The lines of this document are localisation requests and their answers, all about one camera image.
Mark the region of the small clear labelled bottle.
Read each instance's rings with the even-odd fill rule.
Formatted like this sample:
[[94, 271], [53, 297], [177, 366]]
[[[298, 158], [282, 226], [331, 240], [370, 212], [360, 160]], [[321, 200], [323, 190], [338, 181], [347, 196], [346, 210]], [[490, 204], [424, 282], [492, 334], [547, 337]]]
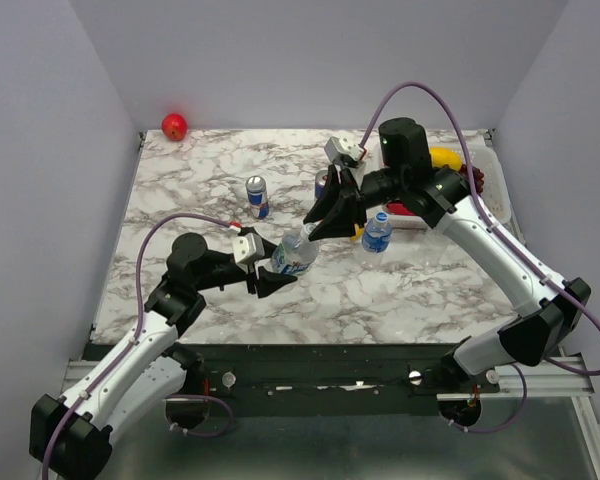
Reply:
[[319, 254], [317, 242], [301, 235], [301, 230], [286, 232], [271, 257], [275, 273], [299, 276], [315, 262]]

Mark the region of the blue label plastic bottle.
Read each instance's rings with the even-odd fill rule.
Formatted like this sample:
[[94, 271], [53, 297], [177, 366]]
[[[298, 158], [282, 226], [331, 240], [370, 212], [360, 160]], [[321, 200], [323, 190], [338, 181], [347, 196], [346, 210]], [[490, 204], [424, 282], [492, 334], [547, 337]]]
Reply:
[[375, 215], [365, 226], [361, 244], [364, 251], [373, 254], [381, 254], [384, 253], [389, 246], [392, 227], [389, 223], [389, 217], [387, 222], [378, 222], [375, 219]]

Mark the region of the clear plastic bottle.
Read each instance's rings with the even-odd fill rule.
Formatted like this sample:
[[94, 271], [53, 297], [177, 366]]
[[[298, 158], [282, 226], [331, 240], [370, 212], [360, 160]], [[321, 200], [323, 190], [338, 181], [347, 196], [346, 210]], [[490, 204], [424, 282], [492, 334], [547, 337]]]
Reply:
[[418, 262], [424, 267], [437, 266], [449, 246], [449, 239], [436, 230], [425, 232], [416, 252]]

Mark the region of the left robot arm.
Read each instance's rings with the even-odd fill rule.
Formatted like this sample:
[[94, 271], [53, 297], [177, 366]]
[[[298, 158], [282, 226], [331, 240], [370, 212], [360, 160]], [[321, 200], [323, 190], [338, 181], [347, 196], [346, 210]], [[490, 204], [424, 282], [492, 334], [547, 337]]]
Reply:
[[42, 463], [42, 478], [94, 479], [130, 426], [156, 403], [194, 393], [202, 380], [180, 336], [206, 306], [202, 291], [245, 283], [266, 298], [295, 282], [293, 275], [260, 266], [274, 245], [254, 229], [240, 229], [232, 252], [208, 248], [187, 233], [172, 244], [161, 282], [140, 302], [137, 323], [80, 381], [54, 398], [42, 396], [31, 413], [29, 452]]

